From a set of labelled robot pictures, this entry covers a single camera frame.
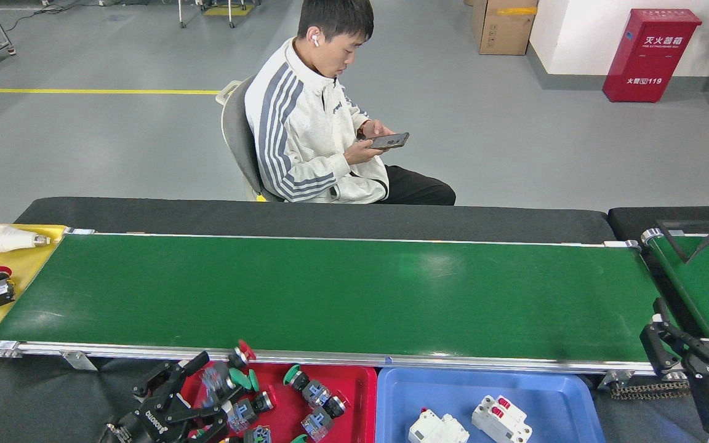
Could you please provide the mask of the person's right hand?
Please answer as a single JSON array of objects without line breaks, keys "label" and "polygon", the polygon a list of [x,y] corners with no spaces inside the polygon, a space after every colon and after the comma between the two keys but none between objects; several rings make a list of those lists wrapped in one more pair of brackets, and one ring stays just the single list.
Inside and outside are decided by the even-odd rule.
[{"label": "person's right hand", "polygon": [[361,140],[355,142],[349,146],[349,148],[344,151],[344,159],[347,164],[355,165],[369,162],[373,157],[377,155],[385,154],[390,151],[388,149],[374,149],[372,148],[372,140]]}]

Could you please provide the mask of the person's left hand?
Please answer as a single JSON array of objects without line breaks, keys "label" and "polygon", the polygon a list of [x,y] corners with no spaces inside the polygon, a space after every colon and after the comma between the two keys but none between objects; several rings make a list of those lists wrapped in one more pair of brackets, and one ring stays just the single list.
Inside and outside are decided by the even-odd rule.
[{"label": "person's left hand", "polygon": [[385,124],[377,119],[368,119],[364,121],[356,131],[358,140],[386,137],[386,135],[393,135],[395,133],[395,131],[389,129]]}]

